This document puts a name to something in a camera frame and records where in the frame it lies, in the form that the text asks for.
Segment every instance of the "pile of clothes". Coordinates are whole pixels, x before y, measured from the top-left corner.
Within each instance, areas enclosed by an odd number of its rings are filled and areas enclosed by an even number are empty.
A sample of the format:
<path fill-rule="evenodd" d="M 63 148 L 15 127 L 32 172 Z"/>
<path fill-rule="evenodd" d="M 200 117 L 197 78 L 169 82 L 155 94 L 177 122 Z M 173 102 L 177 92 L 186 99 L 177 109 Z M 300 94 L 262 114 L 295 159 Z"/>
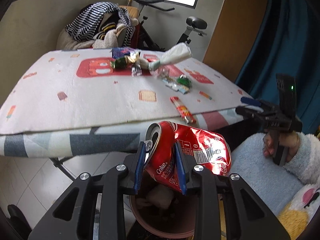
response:
<path fill-rule="evenodd" d="M 97 2 L 83 8 L 60 33 L 57 50 L 129 47 L 139 24 L 128 10 L 111 2 Z"/>

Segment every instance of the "barcode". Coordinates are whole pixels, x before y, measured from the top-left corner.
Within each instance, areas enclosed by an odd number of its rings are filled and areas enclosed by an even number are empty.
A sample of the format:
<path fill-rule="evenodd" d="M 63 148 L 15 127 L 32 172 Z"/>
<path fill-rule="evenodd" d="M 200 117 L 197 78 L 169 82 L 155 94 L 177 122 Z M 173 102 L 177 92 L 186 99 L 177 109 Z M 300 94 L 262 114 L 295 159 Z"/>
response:
<path fill-rule="evenodd" d="M 212 149 L 207 148 L 205 151 L 193 151 L 194 157 L 198 164 L 208 163 L 210 161 L 215 161 L 220 158 L 221 150 L 220 149 Z"/>

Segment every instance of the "crushed coke can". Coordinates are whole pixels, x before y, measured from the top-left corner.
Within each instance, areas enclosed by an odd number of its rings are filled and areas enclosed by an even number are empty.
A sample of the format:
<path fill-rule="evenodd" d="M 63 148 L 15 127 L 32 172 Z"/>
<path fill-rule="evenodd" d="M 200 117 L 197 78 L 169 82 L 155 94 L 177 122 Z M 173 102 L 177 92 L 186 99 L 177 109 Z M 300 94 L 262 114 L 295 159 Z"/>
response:
<path fill-rule="evenodd" d="M 173 122 L 153 123 L 146 133 L 152 146 L 144 169 L 157 182 L 177 191 L 179 187 L 173 145 L 180 142 L 184 154 L 214 174 L 226 176 L 231 167 L 230 149 L 222 135 Z"/>

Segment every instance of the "white tile floor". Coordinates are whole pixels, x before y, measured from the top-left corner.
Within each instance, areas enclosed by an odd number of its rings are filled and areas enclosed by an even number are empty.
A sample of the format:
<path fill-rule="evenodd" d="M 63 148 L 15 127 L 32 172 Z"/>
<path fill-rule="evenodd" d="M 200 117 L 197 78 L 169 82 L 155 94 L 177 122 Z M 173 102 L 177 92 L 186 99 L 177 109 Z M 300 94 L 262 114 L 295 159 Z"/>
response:
<path fill-rule="evenodd" d="M 120 152 L 77 156 L 64 163 L 75 176 L 82 172 L 98 175 L 123 162 Z M 34 228 L 54 201 L 72 183 L 49 159 L 0 156 L 0 206 L 9 216 L 7 206 L 15 204 Z M 129 199 L 124 196 L 126 231 L 135 221 Z"/>

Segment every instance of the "blue snack package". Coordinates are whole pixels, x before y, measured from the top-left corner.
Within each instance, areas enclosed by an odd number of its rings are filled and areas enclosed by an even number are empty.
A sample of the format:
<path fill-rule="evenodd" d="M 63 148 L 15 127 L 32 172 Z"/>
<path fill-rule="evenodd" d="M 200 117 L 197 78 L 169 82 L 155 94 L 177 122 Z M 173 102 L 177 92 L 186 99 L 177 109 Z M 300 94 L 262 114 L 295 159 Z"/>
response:
<path fill-rule="evenodd" d="M 129 56 L 130 52 L 134 51 L 132 48 L 112 48 L 112 57 L 114 59 Z"/>

